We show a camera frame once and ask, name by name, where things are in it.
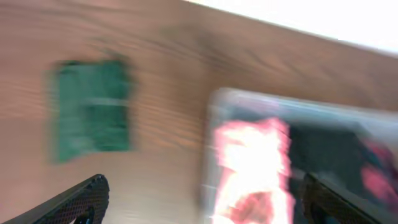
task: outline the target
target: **white container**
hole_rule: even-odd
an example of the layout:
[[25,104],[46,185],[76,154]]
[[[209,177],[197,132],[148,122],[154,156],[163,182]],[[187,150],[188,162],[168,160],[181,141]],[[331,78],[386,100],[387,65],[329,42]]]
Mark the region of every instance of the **white container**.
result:
[[208,108],[201,205],[204,223],[213,215],[221,168],[214,149],[214,130],[223,123],[238,119],[257,121],[276,116],[290,124],[308,123],[326,128],[346,127],[365,129],[379,142],[398,151],[398,114],[349,106],[298,100],[250,91],[222,88],[213,95]]

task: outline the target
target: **wood grain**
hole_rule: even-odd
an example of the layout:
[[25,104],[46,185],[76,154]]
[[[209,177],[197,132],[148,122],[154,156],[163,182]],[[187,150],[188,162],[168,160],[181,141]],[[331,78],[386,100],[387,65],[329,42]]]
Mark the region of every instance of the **wood grain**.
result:
[[[0,222],[87,177],[109,179],[104,223],[197,223],[206,104],[222,86],[398,110],[398,60],[179,0],[0,1]],[[48,162],[46,73],[131,59],[137,150]]]

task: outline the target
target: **wooden table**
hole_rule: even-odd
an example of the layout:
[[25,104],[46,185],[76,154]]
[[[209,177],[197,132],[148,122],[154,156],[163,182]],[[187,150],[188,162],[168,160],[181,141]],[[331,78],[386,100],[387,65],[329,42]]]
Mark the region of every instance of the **wooden table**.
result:
[[[3,0],[0,24],[0,222],[102,173],[104,223],[196,223],[206,104],[222,86],[398,110],[397,59],[180,0]],[[50,164],[46,72],[107,48],[136,68],[136,150]]]

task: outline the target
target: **wooden floor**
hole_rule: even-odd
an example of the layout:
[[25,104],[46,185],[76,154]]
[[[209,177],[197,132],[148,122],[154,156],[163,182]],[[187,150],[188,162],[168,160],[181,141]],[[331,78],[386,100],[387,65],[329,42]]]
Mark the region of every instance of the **wooden floor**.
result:
[[[222,86],[398,110],[397,59],[180,0],[1,0],[0,26],[0,222],[102,173],[104,223],[197,223],[206,104]],[[49,164],[49,70],[107,48],[136,68],[137,150]]]

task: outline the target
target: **green towel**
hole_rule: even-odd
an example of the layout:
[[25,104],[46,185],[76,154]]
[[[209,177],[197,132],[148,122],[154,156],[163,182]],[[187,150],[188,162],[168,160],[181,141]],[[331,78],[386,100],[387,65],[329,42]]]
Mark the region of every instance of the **green towel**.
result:
[[131,84],[123,61],[67,61],[52,77],[57,161],[130,149],[127,109]]

